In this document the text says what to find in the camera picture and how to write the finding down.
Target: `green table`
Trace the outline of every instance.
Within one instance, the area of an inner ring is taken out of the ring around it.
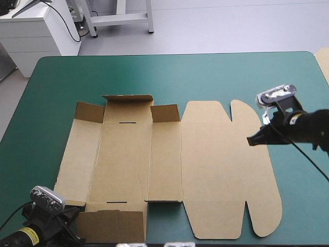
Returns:
[[[252,106],[255,95],[292,83],[307,111],[329,108],[329,88],[308,52],[200,54],[41,59],[0,143],[0,222],[29,200],[35,185],[52,188],[78,100],[105,104],[104,94],[152,94],[155,104],[219,100],[229,111],[232,99]],[[329,174],[328,157],[300,145]],[[238,240],[197,240],[182,204],[150,204],[148,243],[196,241],[228,244],[328,244],[329,184],[293,147],[269,147],[282,197],[277,230],[259,238],[246,211]],[[16,216],[0,238],[20,227]]]

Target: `cardboard flap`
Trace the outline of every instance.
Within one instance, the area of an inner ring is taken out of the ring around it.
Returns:
[[[54,190],[84,204],[93,177],[102,124],[74,119]]]
[[[153,122],[174,122],[180,121],[178,106],[170,105],[154,105],[151,106]]]
[[[231,122],[222,104],[218,101],[189,101],[182,121],[195,123],[225,122],[227,124]]]
[[[180,122],[153,124],[148,201],[182,200]]]
[[[243,201],[184,201],[184,207],[198,239],[238,239],[241,235]]]
[[[103,122],[105,107],[84,102],[77,102],[74,118],[91,122]]]
[[[144,241],[146,240],[146,226],[147,226],[147,215],[148,215],[148,204],[147,203],[103,203],[103,202],[88,202],[86,205],[86,212],[96,212],[99,210],[120,210],[120,211],[133,211],[143,213],[143,227],[135,228],[136,234],[140,236],[140,233],[144,234]],[[134,239],[127,239],[121,242],[136,242]]]
[[[107,100],[111,101],[150,101],[153,100],[152,95],[103,95]]]
[[[105,124],[133,124],[152,122],[150,106],[153,101],[108,101],[106,104]]]
[[[250,147],[246,140],[259,129],[258,116],[238,100],[232,101],[231,111],[232,121],[219,102],[192,101],[181,122],[183,201],[188,203],[189,219],[195,219],[190,220],[193,231],[201,239],[239,237],[241,222],[231,217],[243,215],[245,202],[259,236],[272,233],[282,216],[268,150],[266,146]],[[193,206],[200,202],[204,203],[202,209]],[[211,205],[216,203],[222,203],[223,210],[212,210]],[[200,223],[200,213],[206,223]],[[227,223],[218,224],[218,219],[225,220],[226,216],[230,216]],[[200,224],[212,226],[214,232],[204,232]]]
[[[76,218],[77,233],[87,243],[119,243],[119,210],[82,212]]]

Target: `cardboard tab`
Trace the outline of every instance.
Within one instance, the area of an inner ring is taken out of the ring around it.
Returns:
[[[151,106],[153,122],[179,122],[179,111],[176,104]]]
[[[103,122],[105,107],[84,102],[77,102],[74,118],[91,122]]]

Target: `white floor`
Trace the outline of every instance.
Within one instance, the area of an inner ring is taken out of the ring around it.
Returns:
[[[100,15],[112,1],[89,0]],[[144,0],[127,0],[129,12]],[[153,0],[155,33],[147,24],[98,28],[79,55],[188,54],[306,50],[329,46],[329,0]],[[20,72],[0,83],[0,139],[27,84]]]

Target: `flattened cardboard box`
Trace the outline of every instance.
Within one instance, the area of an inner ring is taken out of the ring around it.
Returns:
[[[267,148],[250,147],[260,126],[241,101],[233,121],[218,101],[153,106],[151,95],[78,102],[55,191],[84,205],[77,230],[87,242],[144,242],[147,202],[183,201],[200,239],[236,239],[245,203],[259,236],[282,216]]]

